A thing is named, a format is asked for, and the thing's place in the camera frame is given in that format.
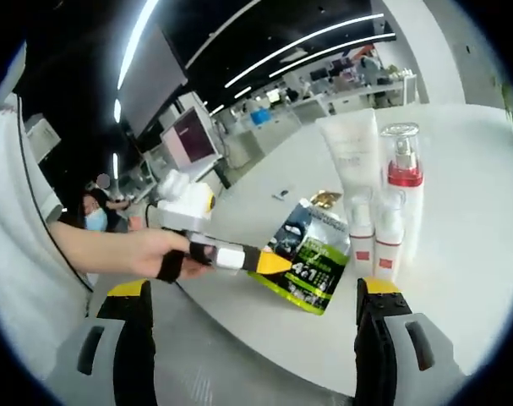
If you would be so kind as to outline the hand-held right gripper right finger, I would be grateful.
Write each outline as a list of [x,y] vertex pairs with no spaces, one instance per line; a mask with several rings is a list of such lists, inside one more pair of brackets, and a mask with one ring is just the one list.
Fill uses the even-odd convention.
[[394,283],[357,280],[356,325],[355,405],[445,405],[461,390],[451,340]]

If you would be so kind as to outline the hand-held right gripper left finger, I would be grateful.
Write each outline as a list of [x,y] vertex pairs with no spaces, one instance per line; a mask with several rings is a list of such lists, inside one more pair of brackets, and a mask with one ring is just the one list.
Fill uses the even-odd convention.
[[64,405],[153,405],[155,341],[150,282],[111,289],[57,351],[48,387]]

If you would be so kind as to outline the person's left hand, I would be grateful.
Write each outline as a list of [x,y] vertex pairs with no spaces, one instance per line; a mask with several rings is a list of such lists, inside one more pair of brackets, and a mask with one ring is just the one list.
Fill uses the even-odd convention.
[[190,241],[180,234],[148,229],[131,233],[129,237],[131,269],[139,276],[174,283],[213,271],[210,265],[189,255]]

